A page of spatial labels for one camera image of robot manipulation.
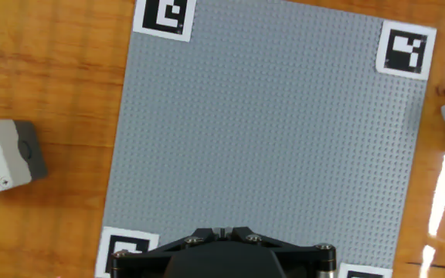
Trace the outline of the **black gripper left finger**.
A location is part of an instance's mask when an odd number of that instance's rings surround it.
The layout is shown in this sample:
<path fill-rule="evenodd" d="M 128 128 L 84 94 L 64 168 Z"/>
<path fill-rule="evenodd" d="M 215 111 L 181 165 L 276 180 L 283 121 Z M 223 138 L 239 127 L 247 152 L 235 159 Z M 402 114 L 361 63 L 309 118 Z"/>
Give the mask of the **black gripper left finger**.
<path fill-rule="evenodd" d="M 222 228 L 199 228 L 191 235 L 155 248 L 152 240 L 111 236 L 114 246 L 108 249 L 108 275 L 110 278 L 163 277 L 172 258 L 181 251 L 222 238 Z"/>

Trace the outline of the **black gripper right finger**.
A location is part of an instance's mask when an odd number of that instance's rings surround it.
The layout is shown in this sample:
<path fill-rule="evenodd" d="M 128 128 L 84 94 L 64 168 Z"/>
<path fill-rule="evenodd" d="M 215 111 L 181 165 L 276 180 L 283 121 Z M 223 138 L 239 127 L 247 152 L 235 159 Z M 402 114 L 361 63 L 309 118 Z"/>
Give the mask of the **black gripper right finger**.
<path fill-rule="evenodd" d="M 271 251 L 283 269 L 289 270 L 292 266 L 302 266 L 306 270 L 306 277 L 333 278 L 335 276 L 337 269 L 336 248 L 330 243 L 297 246 L 263 236 L 248 227 L 232 228 L 229 232 L 229 239 Z"/>

